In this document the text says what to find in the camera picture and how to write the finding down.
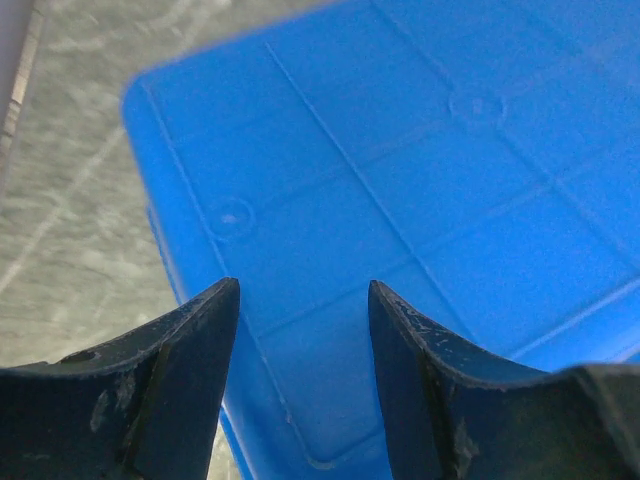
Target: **blue plastic lid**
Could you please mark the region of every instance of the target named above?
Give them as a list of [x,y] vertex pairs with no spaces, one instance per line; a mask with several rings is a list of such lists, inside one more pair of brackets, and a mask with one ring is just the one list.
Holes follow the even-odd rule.
[[134,82],[179,299],[242,285],[246,478],[390,479],[371,279],[541,369],[640,350],[639,25],[631,0],[356,0]]

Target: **blue bin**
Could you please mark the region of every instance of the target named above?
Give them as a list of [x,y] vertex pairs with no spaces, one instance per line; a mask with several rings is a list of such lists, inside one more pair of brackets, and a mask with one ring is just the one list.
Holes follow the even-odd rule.
[[539,369],[640,358],[639,25],[629,0],[352,0],[135,79],[179,301],[242,285],[246,479],[391,478],[371,279]]

